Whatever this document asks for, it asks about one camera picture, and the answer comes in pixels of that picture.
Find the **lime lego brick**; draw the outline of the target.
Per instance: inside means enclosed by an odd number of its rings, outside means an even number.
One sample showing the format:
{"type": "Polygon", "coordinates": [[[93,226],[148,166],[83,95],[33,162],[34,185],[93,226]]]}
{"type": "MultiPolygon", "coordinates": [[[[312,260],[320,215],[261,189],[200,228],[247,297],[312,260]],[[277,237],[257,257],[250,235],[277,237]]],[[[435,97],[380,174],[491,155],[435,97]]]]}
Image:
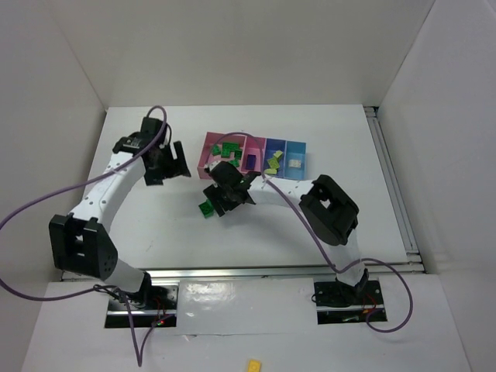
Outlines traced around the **lime lego brick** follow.
{"type": "Polygon", "coordinates": [[[270,168],[278,169],[280,167],[279,161],[274,158],[270,158],[268,161],[270,168]]]}

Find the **green lego brick bottom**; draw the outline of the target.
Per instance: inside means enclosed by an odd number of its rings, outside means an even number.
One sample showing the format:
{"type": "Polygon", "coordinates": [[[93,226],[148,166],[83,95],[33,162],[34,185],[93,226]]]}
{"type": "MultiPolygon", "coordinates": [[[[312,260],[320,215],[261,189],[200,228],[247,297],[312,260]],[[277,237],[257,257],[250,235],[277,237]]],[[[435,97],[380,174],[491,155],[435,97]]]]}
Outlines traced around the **green lego brick bottom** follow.
{"type": "Polygon", "coordinates": [[[236,142],[223,142],[222,143],[222,152],[223,153],[231,153],[240,150],[240,146],[236,142]]]}

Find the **beige lego brick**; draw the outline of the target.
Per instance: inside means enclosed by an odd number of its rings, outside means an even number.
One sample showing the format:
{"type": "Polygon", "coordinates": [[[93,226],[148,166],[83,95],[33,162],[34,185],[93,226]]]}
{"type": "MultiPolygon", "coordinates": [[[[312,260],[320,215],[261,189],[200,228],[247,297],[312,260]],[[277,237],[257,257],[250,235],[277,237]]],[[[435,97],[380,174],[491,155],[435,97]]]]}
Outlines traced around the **beige lego brick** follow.
{"type": "Polygon", "coordinates": [[[299,168],[301,169],[303,165],[303,162],[298,159],[291,159],[288,161],[288,166],[292,168],[299,168]]]}

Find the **large pink container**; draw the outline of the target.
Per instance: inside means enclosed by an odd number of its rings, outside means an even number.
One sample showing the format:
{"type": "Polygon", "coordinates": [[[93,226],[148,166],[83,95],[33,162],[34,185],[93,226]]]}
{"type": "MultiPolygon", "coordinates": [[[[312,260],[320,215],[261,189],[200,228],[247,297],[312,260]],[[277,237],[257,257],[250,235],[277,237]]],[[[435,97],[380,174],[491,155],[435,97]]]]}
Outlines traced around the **large pink container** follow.
{"type": "Polygon", "coordinates": [[[236,142],[239,144],[242,150],[245,143],[245,136],[241,135],[230,135],[225,136],[223,133],[207,132],[205,135],[205,140],[201,150],[201,155],[199,157],[197,171],[198,176],[201,179],[208,179],[208,175],[204,171],[204,166],[213,161],[227,161],[234,160],[233,152],[230,153],[228,157],[223,157],[222,154],[218,156],[211,155],[211,149],[214,145],[218,145],[222,149],[223,142],[236,142]]]}

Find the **green L-shaped lego brick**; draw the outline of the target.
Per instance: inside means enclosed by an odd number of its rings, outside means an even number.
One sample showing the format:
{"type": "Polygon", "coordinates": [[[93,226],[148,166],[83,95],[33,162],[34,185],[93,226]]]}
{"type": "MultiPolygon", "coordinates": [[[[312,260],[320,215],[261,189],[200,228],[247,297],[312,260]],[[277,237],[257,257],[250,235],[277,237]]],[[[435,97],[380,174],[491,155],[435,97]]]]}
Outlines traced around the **green L-shaped lego brick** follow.
{"type": "Polygon", "coordinates": [[[221,148],[218,145],[214,145],[211,149],[211,155],[218,156],[222,153],[221,148]]]}

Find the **purple lego brick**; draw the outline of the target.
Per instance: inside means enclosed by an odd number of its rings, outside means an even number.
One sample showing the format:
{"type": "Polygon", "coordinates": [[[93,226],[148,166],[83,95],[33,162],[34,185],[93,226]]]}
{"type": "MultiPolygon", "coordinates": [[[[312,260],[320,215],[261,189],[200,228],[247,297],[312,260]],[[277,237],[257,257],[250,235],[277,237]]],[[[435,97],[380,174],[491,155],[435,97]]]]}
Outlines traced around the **purple lego brick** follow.
{"type": "Polygon", "coordinates": [[[245,168],[248,171],[254,171],[257,165],[257,156],[254,154],[248,154],[246,157],[245,168]]]}

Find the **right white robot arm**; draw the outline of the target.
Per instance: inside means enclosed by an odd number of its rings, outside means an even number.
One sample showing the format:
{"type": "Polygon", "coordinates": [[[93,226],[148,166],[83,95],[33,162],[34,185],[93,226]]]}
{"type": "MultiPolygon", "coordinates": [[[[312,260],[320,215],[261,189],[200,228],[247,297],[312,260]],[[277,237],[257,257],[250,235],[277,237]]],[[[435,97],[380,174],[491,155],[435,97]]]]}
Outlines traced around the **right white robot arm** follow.
{"type": "Polygon", "coordinates": [[[256,171],[242,174],[220,160],[206,165],[204,170],[213,181],[204,195],[218,215],[244,204],[291,208],[336,273],[337,281],[356,293],[363,290],[368,270],[361,261],[357,242],[359,208],[330,176],[294,181],[256,171]]]}

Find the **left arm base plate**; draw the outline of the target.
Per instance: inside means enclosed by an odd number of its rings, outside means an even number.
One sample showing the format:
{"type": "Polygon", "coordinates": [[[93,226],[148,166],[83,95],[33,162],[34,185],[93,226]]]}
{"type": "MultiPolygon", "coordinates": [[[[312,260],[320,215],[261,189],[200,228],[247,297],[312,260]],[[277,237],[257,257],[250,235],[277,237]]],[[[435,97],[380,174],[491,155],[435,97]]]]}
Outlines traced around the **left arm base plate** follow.
{"type": "MultiPolygon", "coordinates": [[[[177,285],[156,286],[145,303],[128,300],[133,324],[138,329],[157,326],[175,328],[177,326],[177,285]]],[[[108,300],[105,317],[106,329],[128,329],[130,326],[127,307],[117,291],[108,300]]]]}

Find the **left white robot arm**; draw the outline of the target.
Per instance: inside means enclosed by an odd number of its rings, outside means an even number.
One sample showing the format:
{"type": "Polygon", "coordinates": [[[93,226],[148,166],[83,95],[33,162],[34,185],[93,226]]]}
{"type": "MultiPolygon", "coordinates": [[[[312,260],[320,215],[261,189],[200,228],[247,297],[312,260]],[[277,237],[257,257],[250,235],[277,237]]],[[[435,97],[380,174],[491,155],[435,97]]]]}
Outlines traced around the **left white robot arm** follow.
{"type": "Polygon", "coordinates": [[[151,287],[150,275],[119,258],[109,235],[112,222],[138,181],[148,186],[164,180],[190,177],[181,142],[171,142],[165,119],[145,116],[139,131],[114,145],[105,173],[66,215],[49,223],[54,266],[93,277],[128,294],[151,287]]]}

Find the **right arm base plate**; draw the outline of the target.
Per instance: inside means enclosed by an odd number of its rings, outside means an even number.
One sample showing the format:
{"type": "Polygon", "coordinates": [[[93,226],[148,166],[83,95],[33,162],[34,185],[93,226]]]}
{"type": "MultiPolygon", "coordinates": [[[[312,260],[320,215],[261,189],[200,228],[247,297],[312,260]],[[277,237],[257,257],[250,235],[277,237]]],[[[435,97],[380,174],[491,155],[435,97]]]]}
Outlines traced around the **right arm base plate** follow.
{"type": "Polygon", "coordinates": [[[319,325],[365,323],[368,315],[370,322],[388,320],[379,281],[368,281],[358,299],[346,298],[336,281],[315,282],[314,289],[319,325]]]}

